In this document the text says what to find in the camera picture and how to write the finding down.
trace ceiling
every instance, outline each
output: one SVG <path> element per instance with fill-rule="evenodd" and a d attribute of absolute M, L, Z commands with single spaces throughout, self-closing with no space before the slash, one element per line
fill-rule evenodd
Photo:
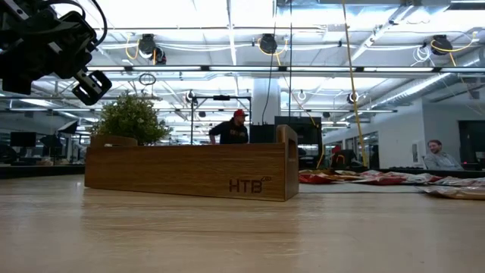
<path fill-rule="evenodd" d="M 86 11 L 86 20 L 102 33 L 102 20 L 90 0 L 77 0 Z M 276 34 L 277 52 L 282 51 L 279 62 L 283 66 L 346 66 L 348 54 L 342 5 L 322 5 L 318 1 L 296 1 L 290 13 L 288 3 L 279 3 L 274 8 L 272 0 L 98 0 L 108 19 L 108 35 L 93 52 L 89 65 L 103 67 L 151 65 L 136 54 L 136 41 L 144 33 L 155 34 L 155 41 L 167 56 L 167 65 L 226 65 L 226 66 L 277 66 L 278 60 L 264 55 L 258 47 L 258 39 L 264 33 Z M 435 5 L 399 7 L 399 1 L 377 1 L 381 5 L 348 5 L 349 45 L 354 66 L 428 67 L 450 66 L 448 55 L 428 55 L 427 49 L 419 49 L 424 42 L 429 44 L 433 35 L 447 35 L 455 49 L 471 44 L 454 53 L 460 66 L 460 57 L 482 46 L 485 31 L 485 11 L 449 10 L 449 2 L 435 1 Z M 78 10 L 72 5 L 56 5 L 60 14 Z M 192 90 L 198 96 L 232 95 L 250 96 L 254 90 L 254 79 L 269 77 L 258 73 L 196 72 L 152 72 L 157 82 L 145 87 L 139 82 L 142 72 L 106 72 L 113 88 L 106 97 L 115 97 L 122 92 L 145 92 L 156 97 L 157 108 L 187 108 L 185 96 Z M 274 73 L 273 78 L 282 91 L 282 108 L 288 107 L 288 85 L 283 74 Z M 372 74 L 355 78 L 355 88 L 360 105 L 385 98 L 395 88 L 423 74 Z M 51 107 L 101 108 L 109 100 L 100 100 L 86 107 L 70 93 L 72 80 L 46 77 L 33 84 L 33 96 L 55 97 Z M 349 108 L 346 96 L 352 91 L 348 74 L 325 75 L 298 74 L 292 77 L 294 92 L 304 92 L 300 103 L 304 108 Z M 298 104 L 293 99 L 292 109 Z M 14 101 L 13 108 L 49 107 L 33 105 L 25 101 Z M 237 101 L 208 100 L 200 108 L 238 108 Z M 77 117 L 95 118 L 98 112 L 66 111 Z M 230 118 L 231 111 L 208 112 L 206 118 L 198 118 L 197 140 L 206 140 L 210 121 Z M 341 114 L 330 119 L 340 118 Z M 189 113 L 161 111 L 160 118 L 174 127 L 173 137 L 184 136 L 190 125 Z"/>

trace man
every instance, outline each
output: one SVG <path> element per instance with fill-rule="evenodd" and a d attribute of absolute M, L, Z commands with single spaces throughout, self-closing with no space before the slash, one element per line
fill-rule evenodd
<path fill-rule="evenodd" d="M 242 109 L 234 112 L 230 121 L 225 121 L 209 131 L 211 144 L 215 145 L 215 136 L 221 135 L 220 144 L 240 144 L 249 141 L 248 129 L 244 127 L 246 114 Z"/>
<path fill-rule="evenodd" d="M 460 171 L 463 170 L 460 163 L 451 155 L 442 152 L 443 145 L 439 140 L 430 140 L 427 143 L 431 153 L 424 157 L 424 163 L 430 170 Z"/>

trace metal frame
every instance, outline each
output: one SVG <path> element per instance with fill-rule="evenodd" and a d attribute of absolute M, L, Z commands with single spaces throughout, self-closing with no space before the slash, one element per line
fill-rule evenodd
<path fill-rule="evenodd" d="M 204 102 L 206 102 L 208 99 L 213 99 L 213 100 L 220 100 L 217 99 L 218 97 L 221 96 L 193 96 L 192 99 L 190 100 L 190 145 L 194 145 L 194 112 L 199 109 Z M 235 99 L 238 101 L 246 111 L 249 111 L 249 123 L 251 123 L 252 119 L 252 97 L 251 96 L 224 96 L 225 99 Z M 196 99 L 202 99 L 202 101 L 197 105 L 196 108 L 194 108 L 194 100 Z M 249 100 L 249 108 L 247 108 L 244 103 L 240 101 L 240 99 L 247 99 Z"/>

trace red cap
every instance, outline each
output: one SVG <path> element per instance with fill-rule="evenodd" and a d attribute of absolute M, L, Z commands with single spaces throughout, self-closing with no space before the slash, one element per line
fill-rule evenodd
<path fill-rule="evenodd" d="M 247 117 L 246 113 L 242 109 L 235 110 L 234 117 Z"/>

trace black shirt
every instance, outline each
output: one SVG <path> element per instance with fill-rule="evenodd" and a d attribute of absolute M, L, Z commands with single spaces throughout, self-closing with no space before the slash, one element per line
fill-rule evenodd
<path fill-rule="evenodd" d="M 221 135 L 220 144 L 240 144 L 249 141 L 248 129 L 244 125 L 237 126 L 234 123 L 234 118 L 230 121 L 225 121 L 209 131 L 209 135 Z"/>

